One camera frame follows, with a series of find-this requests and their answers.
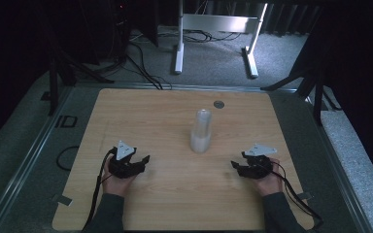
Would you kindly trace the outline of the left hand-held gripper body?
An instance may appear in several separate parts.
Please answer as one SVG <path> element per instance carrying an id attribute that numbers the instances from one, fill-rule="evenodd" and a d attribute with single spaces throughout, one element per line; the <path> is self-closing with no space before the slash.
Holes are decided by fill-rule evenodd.
<path id="1" fill-rule="evenodd" d="M 129 154 L 132 147 L 124 141 L 119 141 L 113 157 L 110 159 L 109 171 L 117 178 L 125 179 L 143 173 L 142 160 L 132 163 Z"/>

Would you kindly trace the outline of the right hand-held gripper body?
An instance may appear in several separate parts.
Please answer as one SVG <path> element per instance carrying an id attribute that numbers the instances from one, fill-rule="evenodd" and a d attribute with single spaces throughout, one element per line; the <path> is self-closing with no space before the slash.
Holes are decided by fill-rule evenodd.
<path id="1" fill-rule="evenodd" d="M 262 179 L 272 172 L 272 162 L 268 154 L 276 153 L 274 148 L 265 145 L 254 144 L 250 149 L 245 150 L 246 154 L 253 157 L 247 159 L 247 166 L 243 166 L 244 178 Z"/>

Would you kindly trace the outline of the stack of clear plastic cups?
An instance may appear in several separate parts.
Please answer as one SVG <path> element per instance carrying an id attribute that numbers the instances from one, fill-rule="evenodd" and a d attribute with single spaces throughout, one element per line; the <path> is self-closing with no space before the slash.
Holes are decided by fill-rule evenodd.
<path id="1" fill-rule="evenodd" d="M 210 146 L 212 136 L 212 112 L 199 110 L 190 131 L 190 148 L 196 153 L 204 153 Z"/>

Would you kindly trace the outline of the person's left hand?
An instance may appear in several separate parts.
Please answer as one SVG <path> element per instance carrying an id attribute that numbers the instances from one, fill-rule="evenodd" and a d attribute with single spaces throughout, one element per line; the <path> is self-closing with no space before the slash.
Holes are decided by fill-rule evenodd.
<path id="1" fill-rule="evenodd" d="M 125 179 L 117 178 L 109 171 L 109 164 L 110 158 L 108 158 L 106 161 L 106 165 L 104 166 L 104 174 L 101 180 L 103 192 L 125 197 L 129 190 L 129 187 L 136 179 L 136 177 L 132 176 Z"/>

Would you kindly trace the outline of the person's right hand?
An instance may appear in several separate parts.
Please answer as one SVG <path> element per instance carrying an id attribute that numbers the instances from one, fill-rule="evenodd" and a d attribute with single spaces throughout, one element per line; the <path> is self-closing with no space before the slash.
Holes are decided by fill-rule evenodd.
<path id="1" fill-rule="evenodd" d="M 272 172 L 266 177 L 258 180 L 252 180 L 255 190 L 261 196 L 267 196 L 283 191 L 283 181 L 279 173 L 280 161 L 271 158 Z"/>

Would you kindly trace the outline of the black tripod stand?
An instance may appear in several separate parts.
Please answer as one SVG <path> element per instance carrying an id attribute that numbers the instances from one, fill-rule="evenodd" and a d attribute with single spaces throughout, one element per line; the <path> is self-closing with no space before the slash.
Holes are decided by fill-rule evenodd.
<path id="1" fill-rule="evenodd" d="M 291 83 L 299 78 L 302 78 L 303 81 L 296 89 L 295 93 L 299 97 L 306 98 L 312 90 L 315 90 L 314 94 L 314 107 L 313 107 L 313 118 L 318 126 L 322 126 L 322 99 L 325 98 L 329 101 L 329 105 L 338 110 L 338 107 L 329 99 L 327 93 L 324 91 L 324 71 L 327 66 L 327 59 L 317 58 L 315 60 L 307 61 L 304 64 L 298 63 L 299 66 L 293 66 L 289 75 L 271 85 L 262 87 L 263 91 L 275 91 L 284 85 Z"/>
<path id="2" fill-rule="evenodd" d="M 59 103 L 57 82 L 58 78 L 61 78 L 63 83 L 68 86 L 73 86 L 77 82 L 77 78 L 75 77 L 73 68 L 77 68 L 79 71 L 86 73 L 100 83 L 113 83 L 113 81 L 96 74 L 94 71 L 78 62 L 65 51 L 55 51 L 51 56 L 49 69 L 50 90 L 45 95 L 45 97 L 50 101 L 50 116 L 55 113 L 55 110 L 57 109 Z"/>

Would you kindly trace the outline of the white metal desk frame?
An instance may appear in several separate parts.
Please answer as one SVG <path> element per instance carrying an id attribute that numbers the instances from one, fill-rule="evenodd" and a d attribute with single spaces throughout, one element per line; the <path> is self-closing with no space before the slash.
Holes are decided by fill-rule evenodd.
<path id="1" fill-rule="evenodd" d="M 247 47 L 242 48 L 242 53 L 244 60 L 248 64 L 250 77 L 252 79 L 257 78 L 258 71 L 254 59 L 254 48 L 260 33 L 268 4 L 261 4 L 261 10 L 257 17 L 186 14 L 184 12 L 184 4 L 185 0 L 179 0 L 178 44 L 176 48 L 174 65 L 175 73 L 181 74 L 183 72 L 185 30 L 218 31 L 252 35 L 250 44 Z"/>

